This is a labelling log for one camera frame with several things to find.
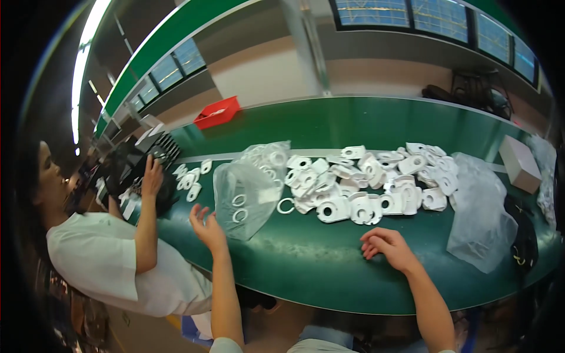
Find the green table surface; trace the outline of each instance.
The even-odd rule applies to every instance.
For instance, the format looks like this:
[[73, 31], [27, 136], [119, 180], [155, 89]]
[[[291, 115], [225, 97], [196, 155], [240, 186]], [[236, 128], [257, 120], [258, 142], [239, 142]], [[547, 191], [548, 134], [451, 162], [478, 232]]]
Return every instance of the green table surface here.
[[[370, 150], [394, 150], [405, 142], [442, 147], [448, 154], [464, 152], [501, 164], [498, 147], [504, 135], [523, 140], [519, 128], [463, 108], [396, 98], [341, 97], [309, 99], [240, 111], [224, 125], [198, 130], [188, 125], [171, 132], [184, 149], [181, 157], [239, 152], [256, 143], [291, 140], [293, 149], [341, 149], [365, 145]], [[216, 168], [228, 161], [214, 161]], [[189, 168], [199, 163], [188, 163]], [[212, 174], [201, 176], [196, 202], [214, 207]], [[561, 238], [550, 230], [536, 206], [536, 196], [510, 185], [497, 173], [510, 194], [527, 200], [534, 210], [539, 261], [527, 275], [534, 283], [557, 266]], [[381, 190], [370, 192], [382, 193]], [[192, 203], [187, 191], [159, 220], [159, 237], [191, 263], [212, 270], [212, 258], [188, 222]], [[285, 187], [282, 197], [291, 197]], [[136, 223], [139, 208], [130, 222]], [[508, 251], [500, 265], [484, 274], [446, 251], [454, 211], [425, 211], [414, 216], [384, 216], [378, 226], [396, 229], [422, 262], [450, 310], [478, 306], [518, 290], [514, 259]], [[303, 215], [274, 212], [249, 241], [229, 240], [236, 282], [292, 302], [331, 310], [386, 314], [415, 314], [403, 274], [383, 255], [363, 259], [359, 237], [372, 226], [350, 220], [324, 224], [315, 210]]]

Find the plastic bag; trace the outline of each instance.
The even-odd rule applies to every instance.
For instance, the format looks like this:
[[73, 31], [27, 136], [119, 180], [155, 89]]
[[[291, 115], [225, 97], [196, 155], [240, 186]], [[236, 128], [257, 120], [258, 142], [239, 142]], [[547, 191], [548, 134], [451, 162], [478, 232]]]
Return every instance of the plastic bag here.
[[214, 171], [216, 219], [228, 237], [249, 240], [283, 194], [290, 141], [246, 148]]
[[518, 224], [504, 209], [506, 188], [479, 158], [454, 153], [459, 188], [447, 251], [484, 273], [496, 268], [516, 238]]
[[555, 230], [555, 210], [553, 209], [553, 176], [555, 173], [555, 148], [543, 138], [532, 135], [526, 139], [526, 145], [532, 150], [533, 157], [541, 171], [540, 193], [537, 205], [545, 215], [547, 223]]

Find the human hand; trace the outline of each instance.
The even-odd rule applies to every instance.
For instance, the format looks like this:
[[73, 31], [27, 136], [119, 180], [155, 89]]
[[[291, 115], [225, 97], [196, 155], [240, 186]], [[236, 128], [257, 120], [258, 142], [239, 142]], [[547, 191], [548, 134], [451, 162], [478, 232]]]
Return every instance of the human hand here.
[[225, 254], [228, 251], [228, 242], [225, 239], [224, 230], [216, 221], [216, 212], [206, 217], [204, 223], [204, 215], [210, 210], [208, 207], [202, 209], [198, 203], [190, 210], [190, 224], [194, 232], [212, 253], [212, 257]]
[[396, 230], [373, 228], [361, 237], [363, 257], [370, 260], [378, 252], [382, 252], [389, 264], [395, 269], [406, 273], [420, 265], [406, 241]]
[[163, 182], [163, 167], [153, 155], [147, 156], [145, 174], [141, 181], [141, 197], [156, 197]]

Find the white shirt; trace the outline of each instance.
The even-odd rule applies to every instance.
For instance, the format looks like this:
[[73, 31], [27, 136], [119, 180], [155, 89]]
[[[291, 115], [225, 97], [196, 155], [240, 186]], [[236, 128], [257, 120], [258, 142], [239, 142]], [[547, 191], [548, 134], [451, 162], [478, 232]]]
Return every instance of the white shirt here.
[[212, 283], [161, 239], [157, 266], [136, 275], [135, 232], [109, 213], [75, 213], [49, 229], [47, 249], [70, 285], [103, 303], [157, 317], [209, 311]]

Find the cardboard box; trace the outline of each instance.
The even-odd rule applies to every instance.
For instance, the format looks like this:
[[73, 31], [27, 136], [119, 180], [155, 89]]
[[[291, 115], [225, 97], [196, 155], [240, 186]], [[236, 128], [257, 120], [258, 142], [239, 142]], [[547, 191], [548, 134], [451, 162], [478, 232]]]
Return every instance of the cardboard box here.
[[541, 174], [529, 147], [508, 135], [498, 149], [510, 183], [530, 194], [540, 187]]

